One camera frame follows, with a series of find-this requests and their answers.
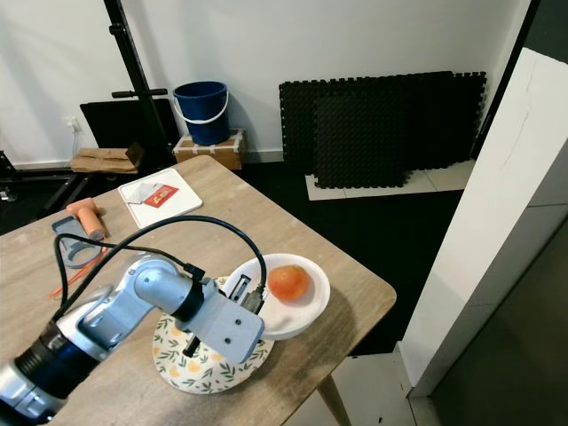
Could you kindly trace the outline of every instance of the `white bowl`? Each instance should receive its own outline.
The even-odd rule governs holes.
[[[294,302],[283,303],[270,293],[268,284],[266,290],[268,296],[259,315],[264,320],[263,339],[286,340],[299,335],[308,328],[314,320],[326,309],[329,301],[330,287],[327,275],[310,259],[287,253],[274,253],[264,256],[267,272],[279,266],[297,264],[302,266],[311,277],[308,291]],[[250,278],[247,292],[256,288],[260,282],[260,266],[256,258],[239,266],[227,279],[225,293],[230,295],[239,282],[239,278],[245,274]]]

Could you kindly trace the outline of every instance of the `wooden table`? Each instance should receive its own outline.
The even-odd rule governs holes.
[[[307,331],[277,342],[244,384],[209,396],[174,390],[158,375],[151,336],[160,313],[154,310],[71,394],[52,424],[280,425],[320,385],[333,397],[333,381],[327,377],[394,305],[396,294],[389,284],[211,158],[200,156],[176,169],[203,199],[195,214],[236,225],[265,254],[296,253],[318,263],[331,282],[329,305]],[[137,231],[116,190],[100,195],[96,203],[105,210],[108,241]],[[56,213],[0,238],[1,360],[24,351],[58,306],[48,297],[59,285],[51,223],[64,216]],[[254,256],[238,237],[210,224],[169,225],[137,244],[167,250],[212,277],[228,275]],[[129,256],[117,255],[93,286],[116,282],[113,272]]]

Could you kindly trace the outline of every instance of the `robotic arm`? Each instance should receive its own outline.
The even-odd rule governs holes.
[[[71,391],[154,307],[173,316],[179,330],[242,362],[264,330],[256,315],[262,301],[246,302],[226,298],[213,280],[192,280],[163,256],[137,256],[117,285],[100,288],[57,322],[50,321],[24,353],[0,367],[0,420],[49,422]]]

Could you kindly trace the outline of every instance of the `black cable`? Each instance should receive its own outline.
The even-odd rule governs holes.
[[[210,223],[210,224],[223,226],[225,229],[228,229],[232,233],[235,233],[238,236],[240,236],[248,244],[248,246],[252,249],[252,251],[255,253],[256,258],[258,259],[258,263],[260,263],[260,284],[256,288],[255,291],[257,293],[260,293],[260,294],[262,294],[264,292],[264,288],[266,286],[266,263],[264,262],[264,258],[262,256],[262,254],[260,253],[260,250],[258,249],[256,244],[247,236],[247,234],[245,234],[239,228],[237,228],[237,227],[235,227],[231,224],[228,224],[227,222],[225,222],[223,220],[216,219],[214,217],[208,217],[208,216],[177,216],[177,217],[170,217],[170,218],[167,218],[167,219],[163,219],[159,222],[151,224],[151,225],[147,226],[146,228],[143,228],[143,229],[137,231],[136,233],[133,233],[130,237],[125,238],[124,240],[122,240],[121,242],[116,244],[113,248],[111,248],[103,256],[103,258],[100,260],[100,262],[98,262],[97,264],[95,264],[95,266],[93,266],[93,268],[87,274],[87,276],[85,277],[83,282],[81,284],[79,284],[79,286],[77,287],[75,292],[53,314],[51,319],[53,321],[57,321],[59,318],[61,318],[61,316],[79,298],[79,296],[87,288],[87,286],[89,286],[91,281],[95,278],[95,276],[97,275],[97,273],[99,273],[99,271],[103,268],[103,266],[105,266],[105,264],[107,264],[108,261],[110,259],[112,259],[114,257],[114,255],[116,255],[119,251],[121,251],[122,249],[125,249],[131,242],[133,242],[137,238],[141,237],[142,235],[145,235],[145,234],[153,231],[154,229],[160,228],[162,226],[169,225],[169,224],[175,224],[176,222],[207,222],[207,223]]]
[[[72,240],[88,242],[93,246],[100,246],[100,247],[107,247],[112,248],[116,244],[112,244],[110,242],[102,242],[102,241],[95,241],[89,238],[80,237],[79,235],[74,235],[72,233],[61,233],[55,237],[53,240],[53,246],[55,249],[55,258],[57,260],[57,266],[59,269],[59,275],[61,276],[61,305],[63,305],[67,301],[68,295],[68,284],[67,284],[67,272],[65,270],[65,263],[63,262],[63,256],[61,255],[61,250],[59,248],[59,242],[64,239],[69,238]],[[124,249],[126,250],[136,250],[136,251],[147,251],[148,253],[155,253],[156,255],[161,255],[167,257],[172,262],[179,264],[181,267],[185,267],[185,263],[179,260],[177,257],[167,253],[165,251],[159,250],[157,248],[149,248],[149,247],[138,247],[138,246],[126,246]]]

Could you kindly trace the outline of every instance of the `floral plate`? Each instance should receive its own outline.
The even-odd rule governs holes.
[[[226,278],[216,279],[223,287]],[[242,364],[227,361],[206,344],[200,343],[195,354],[188,358],[182,350],[191,335],[179,331],[175,320],[163,314],[154,331],[152,354],[162,378],[176,389],[196,394],[226,391],[249,378],[268,357],[274,342],[260,341],[252,355]]]

